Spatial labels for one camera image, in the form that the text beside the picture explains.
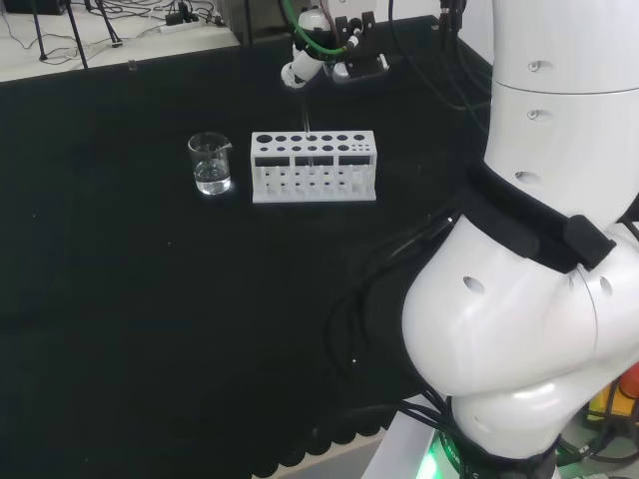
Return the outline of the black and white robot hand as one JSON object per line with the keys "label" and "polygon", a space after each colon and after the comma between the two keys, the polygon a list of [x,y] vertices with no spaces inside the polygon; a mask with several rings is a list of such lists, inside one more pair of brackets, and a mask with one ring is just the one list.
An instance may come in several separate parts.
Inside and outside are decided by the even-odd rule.
{"label": "black and white robot hand", "polygon": [[281,70],[294,90],[325,73],[335,83],[378,76],[388,70],[379,46],[374,1],[312,1],[295,8],[282,3],[293,28],[293,59]]}

